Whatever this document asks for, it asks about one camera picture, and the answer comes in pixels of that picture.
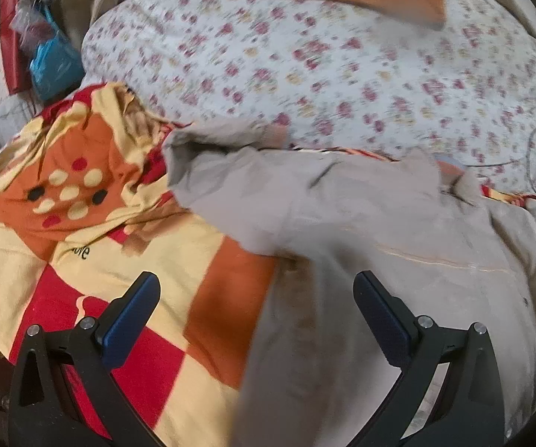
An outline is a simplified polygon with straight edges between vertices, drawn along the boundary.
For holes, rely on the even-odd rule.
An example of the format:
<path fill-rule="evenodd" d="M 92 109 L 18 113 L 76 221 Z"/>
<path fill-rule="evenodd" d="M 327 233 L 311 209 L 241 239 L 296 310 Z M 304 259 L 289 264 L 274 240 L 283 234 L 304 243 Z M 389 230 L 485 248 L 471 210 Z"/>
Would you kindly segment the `beige grey jacket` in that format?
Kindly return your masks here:
<path fill-rule="evenodd" d="M 506 435 L 536 410 L 536 218 L 446 178 L 421 149 L 399 162 L 267 148 L 250 125 L 197 124 L 163 145 L 178 203 L 279 265 L 238 401 L 235 446 L 343 446 L 396 380 L 355 304 L 363 270 L 415 314 L 489 330 Z"/>

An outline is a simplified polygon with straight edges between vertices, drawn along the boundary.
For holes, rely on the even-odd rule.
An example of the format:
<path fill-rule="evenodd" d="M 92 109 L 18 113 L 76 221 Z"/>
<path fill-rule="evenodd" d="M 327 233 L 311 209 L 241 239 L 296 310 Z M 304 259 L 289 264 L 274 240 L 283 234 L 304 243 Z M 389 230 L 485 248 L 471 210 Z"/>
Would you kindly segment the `orange red yellow blanket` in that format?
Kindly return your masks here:
<path fill-rule="evenodd" d="M 17 364 L 33 324 L 47 332 L 98 318 L 141 272 L 160 300 L 123 366 L 119 389 L 161 446 L 235 446 L 232 434 L 252 341 L 279 259 L 248 252 L 181 206 L 163 145 L 178 129 L 250 125 L 286 149 L 277 125 L 183 125 L 149 113 L 120 84 L 92 86 L 31 120 L 0 150 L 0 353 Z M 536 199 L 484 197 L 529 210 Z M 109 433 L 73 366 L 64 410 Z M 438 366 L 406 434 L 424 427 L 448 367 Z M 536 445 L 536 410 L 500 446 Z"/>

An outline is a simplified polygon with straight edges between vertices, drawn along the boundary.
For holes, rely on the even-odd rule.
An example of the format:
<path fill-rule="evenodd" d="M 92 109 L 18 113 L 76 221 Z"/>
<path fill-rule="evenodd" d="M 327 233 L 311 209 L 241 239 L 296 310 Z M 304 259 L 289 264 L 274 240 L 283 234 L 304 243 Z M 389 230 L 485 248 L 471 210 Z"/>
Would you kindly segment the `red hanging bag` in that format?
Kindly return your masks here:
<path fill-rule="evenodd" d="M 3 76 L 10 95 L 19 94 L 32 87 L 29 61 L 21 49 L 20 34 L 10 27 L 19 1 L 0 0 L 0 51 Z"/>

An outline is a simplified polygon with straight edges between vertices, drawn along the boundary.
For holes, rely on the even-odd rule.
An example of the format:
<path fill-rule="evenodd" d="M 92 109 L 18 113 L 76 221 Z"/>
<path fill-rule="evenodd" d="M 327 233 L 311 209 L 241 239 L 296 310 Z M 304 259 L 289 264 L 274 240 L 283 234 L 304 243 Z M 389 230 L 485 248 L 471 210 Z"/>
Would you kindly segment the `blue plastic bag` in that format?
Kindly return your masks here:
<path fill-rule="evenodd" d="M 55 22 L 48 6 L 39 10 L 53 29 L 53 37 L 37 45 L 29 65 L 33 89 L 42 102 L 75 89 L 85 73 L 80 52 Z"/>

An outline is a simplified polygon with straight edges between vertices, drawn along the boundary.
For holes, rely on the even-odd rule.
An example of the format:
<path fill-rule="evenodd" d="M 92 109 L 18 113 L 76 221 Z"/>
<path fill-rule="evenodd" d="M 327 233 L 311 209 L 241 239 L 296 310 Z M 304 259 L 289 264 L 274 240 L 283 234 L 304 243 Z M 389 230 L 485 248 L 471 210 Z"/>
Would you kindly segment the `clear plastic bag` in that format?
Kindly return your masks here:
<path fill-rule="evenodd" d="M 35 0 L 19 0 L 9 27 L 20 40 L 20 49 L 32 57 L 40 44 L 45 44 L 56 35 L 52 23 L 39 9 Z"/>

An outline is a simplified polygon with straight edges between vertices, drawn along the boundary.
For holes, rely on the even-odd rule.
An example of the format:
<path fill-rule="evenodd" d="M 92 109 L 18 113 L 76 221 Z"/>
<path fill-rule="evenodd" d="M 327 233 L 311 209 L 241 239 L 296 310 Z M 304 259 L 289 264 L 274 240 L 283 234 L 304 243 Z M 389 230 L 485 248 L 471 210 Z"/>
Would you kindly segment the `floral white quilt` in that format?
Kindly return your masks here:
<path fill-rule="evenodd" d="M 174 120 L 285 127 L 300 148 L 451 155 L 501 192 L 536 195 L 536 38 L 495 0 L 446 0 L 430 29 L 319 0 L 126 0 L 81 47 Z"/>

